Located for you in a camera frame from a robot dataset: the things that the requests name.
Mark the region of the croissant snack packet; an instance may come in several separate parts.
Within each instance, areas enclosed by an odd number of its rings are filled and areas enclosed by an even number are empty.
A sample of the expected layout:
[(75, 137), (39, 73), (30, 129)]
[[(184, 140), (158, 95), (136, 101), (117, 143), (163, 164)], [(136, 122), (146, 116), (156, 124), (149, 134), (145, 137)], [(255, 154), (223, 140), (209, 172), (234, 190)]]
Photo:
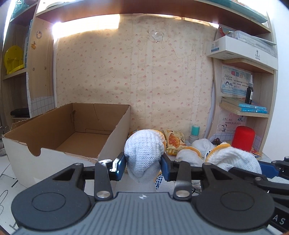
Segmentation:
[(167, 141), (166, 153), (176, 156), (177, 153), (186, 147), (185, 135), (182, 132), (163, 130)]

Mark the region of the white knit glove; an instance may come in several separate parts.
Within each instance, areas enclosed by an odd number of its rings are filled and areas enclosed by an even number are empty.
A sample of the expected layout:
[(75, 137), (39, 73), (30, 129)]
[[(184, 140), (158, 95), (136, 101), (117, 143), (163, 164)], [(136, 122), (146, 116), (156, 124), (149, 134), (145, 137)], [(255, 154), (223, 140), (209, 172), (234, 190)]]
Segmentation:
[(156, 178), (166, 144), (164, 134), (153, 129), (138, 130), (128, 138), (124, 155), (129, 176), (135, 182), (144, 184)]
[(211, 163), (225, 171), (237, 167), (262, 174), (260, 164), (253, 154), (234, 148), (226, 142), (215, 146), (206, 138), (196, 140), (191, 146), (180, 150), (175, 159), (188, 162), (191, 166), (196, 167), (201, 167), (204, 163)]

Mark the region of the yellow plastic object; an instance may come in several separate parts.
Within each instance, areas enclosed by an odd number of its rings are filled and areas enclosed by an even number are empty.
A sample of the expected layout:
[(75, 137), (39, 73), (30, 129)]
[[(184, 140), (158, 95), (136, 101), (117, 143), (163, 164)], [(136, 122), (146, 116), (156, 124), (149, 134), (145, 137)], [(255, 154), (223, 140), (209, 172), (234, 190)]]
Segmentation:
[(12, 74), (25, 67), (23, 61), (23, 50), (17, 46), (11, 46), (4, 55), (4, 66), (6, 74)]

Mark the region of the colourful number booklet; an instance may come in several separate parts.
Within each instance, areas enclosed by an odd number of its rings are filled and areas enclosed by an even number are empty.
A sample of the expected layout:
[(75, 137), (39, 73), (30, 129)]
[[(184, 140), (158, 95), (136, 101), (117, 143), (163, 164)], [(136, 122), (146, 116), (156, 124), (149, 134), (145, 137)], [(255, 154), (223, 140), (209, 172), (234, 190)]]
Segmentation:
[(254, 157), (255, 157), (257, 160), (262, 159), (262, 153), (258, 152), (258, 151), (255, 150), (254, 148), (252, 148), (252, 149), (250, 150), (250, 153), (251, 153), (252, 155), (254, 155)]

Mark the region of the red cylinder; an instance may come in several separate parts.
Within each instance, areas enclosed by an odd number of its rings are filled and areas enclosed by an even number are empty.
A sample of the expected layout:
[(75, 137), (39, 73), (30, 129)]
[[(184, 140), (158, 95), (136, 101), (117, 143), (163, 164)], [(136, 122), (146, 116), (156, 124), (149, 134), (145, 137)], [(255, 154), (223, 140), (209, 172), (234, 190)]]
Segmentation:
[(255, 138), (255, 131), (247, 126), (238, 126), (235, 130), (231, 146), (250, 152)]

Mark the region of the teal cap stamp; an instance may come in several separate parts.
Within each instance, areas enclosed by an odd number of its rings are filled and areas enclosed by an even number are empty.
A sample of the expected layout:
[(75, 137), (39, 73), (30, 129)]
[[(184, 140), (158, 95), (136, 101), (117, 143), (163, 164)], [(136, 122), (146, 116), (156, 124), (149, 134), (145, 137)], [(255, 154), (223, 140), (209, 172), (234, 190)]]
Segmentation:
[(191, 128), (191, 134), (189, 136), (189, 143), (192, 144), (194, 141), (199, 139), (199, 130), (200, 127), (198, 125), (193, 125)]

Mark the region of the brown hair claw clip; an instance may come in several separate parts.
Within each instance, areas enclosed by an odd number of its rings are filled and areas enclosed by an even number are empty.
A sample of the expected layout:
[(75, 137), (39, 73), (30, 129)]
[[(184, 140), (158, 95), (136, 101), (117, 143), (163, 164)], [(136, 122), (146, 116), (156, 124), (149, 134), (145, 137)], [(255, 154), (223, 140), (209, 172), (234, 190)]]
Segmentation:
[(220, 145), (222, 142), (220, 141), (220, 139), (219, 138), (216, 138), (216, 139), (214, 139), (213, 141), (212, 141), (212, 144), (213, 145)]

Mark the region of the pink cartoon poster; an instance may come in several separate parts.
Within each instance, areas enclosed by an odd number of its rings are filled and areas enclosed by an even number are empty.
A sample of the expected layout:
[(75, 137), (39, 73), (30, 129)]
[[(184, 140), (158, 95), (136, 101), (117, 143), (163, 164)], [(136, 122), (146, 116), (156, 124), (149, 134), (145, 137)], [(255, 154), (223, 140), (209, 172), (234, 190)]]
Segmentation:
[(234, 133), (238, 126), (246, 125), (246, 116), (239, 116), (221, 109), (217, 123), (217, 133)]

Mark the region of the lower blue book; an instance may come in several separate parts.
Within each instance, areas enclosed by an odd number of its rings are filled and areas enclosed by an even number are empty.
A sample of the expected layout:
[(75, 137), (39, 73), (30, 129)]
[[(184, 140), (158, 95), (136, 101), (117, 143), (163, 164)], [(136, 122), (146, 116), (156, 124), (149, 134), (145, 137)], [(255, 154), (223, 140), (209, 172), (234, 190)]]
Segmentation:
[(260, 113), (260, 114), (268, 114), (267, 110), (260, 110), (260, 109), (253, 109), (253, 108), (245, 108), (245, 107), (238, 107), (236, 105), (227, 103), (227, 102), (221, 102), (220, 107), (222, 108), (228, 108), (229, 110), (238, 111), (238, 112), (247, 112), (247, 113)]

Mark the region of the blue book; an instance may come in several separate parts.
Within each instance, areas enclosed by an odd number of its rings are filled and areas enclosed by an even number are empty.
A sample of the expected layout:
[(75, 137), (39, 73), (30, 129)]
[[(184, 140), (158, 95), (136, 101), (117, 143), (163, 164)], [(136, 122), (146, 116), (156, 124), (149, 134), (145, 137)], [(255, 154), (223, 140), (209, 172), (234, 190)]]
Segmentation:
[(238, 112), (247, 112), (247, 113), (260, 113), (260, 114), (268, 114), (267, 110), (260, 110), (260, 109), (253, 109), (253, 108), (245, 108), (245, 107), (238, 107), (236, 105), (227, 103), (227, 102), (221, 102), (220, 107), (222, 108), (228, 108), (229, 110), (238, 111)]
[(245, 103), (245, 100), (243, 98), (222, 97), (221, 101), (230, 103), (232, 105), (235, 105), (235, 106), (241, 107), (241, 108), (267, 110), (266, 107), (260, 106), (259, 104), (256, 104), (255, 102), (252, 102), (251, 104), (247, 104), (247, 103)]

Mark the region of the upper blue book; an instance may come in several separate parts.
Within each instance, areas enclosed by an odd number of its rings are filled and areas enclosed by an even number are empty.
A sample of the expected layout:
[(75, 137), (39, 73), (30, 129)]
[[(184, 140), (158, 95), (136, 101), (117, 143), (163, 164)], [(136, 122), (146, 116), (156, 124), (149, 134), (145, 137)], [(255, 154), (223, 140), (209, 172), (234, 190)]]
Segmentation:
[(256, 104), (255, 102), (252, 102), (251, 104), (247, 104), (247, 103), (245, 103), (245, 100), (243, 98), (222, 97), (221, 101), (230, 103), (232, 105), (235, 105), (235, 106), (241, 107), (241, 108), (267, 110), (266, 107), (260, 106), (259, 104)]

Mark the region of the black spray bottle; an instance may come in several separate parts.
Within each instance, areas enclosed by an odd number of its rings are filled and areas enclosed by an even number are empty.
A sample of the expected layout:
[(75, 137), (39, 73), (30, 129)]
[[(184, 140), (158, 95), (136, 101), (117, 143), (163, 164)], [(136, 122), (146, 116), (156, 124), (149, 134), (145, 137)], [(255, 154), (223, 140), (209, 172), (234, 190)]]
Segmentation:
[(253, 75), (251, 75), (248, 87), (246, 89), (245, 103), (251, 104), (253, 99)]

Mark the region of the blue cartoon poster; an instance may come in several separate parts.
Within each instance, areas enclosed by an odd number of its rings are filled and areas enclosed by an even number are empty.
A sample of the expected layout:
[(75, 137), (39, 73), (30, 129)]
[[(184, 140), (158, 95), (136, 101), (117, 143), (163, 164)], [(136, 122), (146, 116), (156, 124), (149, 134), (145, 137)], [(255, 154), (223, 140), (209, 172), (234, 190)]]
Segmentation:
[(237, 95), (239, 97), (245, 97), (250, 78), (251, 73), (247, 71), (223, 65), (221, 92), (230, 95)]

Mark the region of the teal basket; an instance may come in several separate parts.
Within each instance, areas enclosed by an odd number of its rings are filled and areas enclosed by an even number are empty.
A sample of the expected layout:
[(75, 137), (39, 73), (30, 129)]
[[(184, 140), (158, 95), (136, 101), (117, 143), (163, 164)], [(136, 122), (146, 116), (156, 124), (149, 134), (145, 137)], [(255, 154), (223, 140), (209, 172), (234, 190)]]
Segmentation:
[(31, 5), (35, 4), (38, 0), (17, 0), (13, 13), (11, 15), (11, 19), (15, 18), (16, 16), (20, 15), (25, 9), (30, 7)]

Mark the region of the patterned wall cloth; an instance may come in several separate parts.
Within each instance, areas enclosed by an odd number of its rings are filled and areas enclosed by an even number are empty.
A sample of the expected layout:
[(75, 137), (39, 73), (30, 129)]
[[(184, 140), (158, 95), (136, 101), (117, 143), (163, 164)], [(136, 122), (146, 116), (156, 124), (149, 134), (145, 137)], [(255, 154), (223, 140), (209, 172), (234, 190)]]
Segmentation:
[(56, 47), (56, 102), (128, 104), (131, 130), (207, 132), (216, 28), (155, 15), (121, 15), (117, 29), (62, 37)]

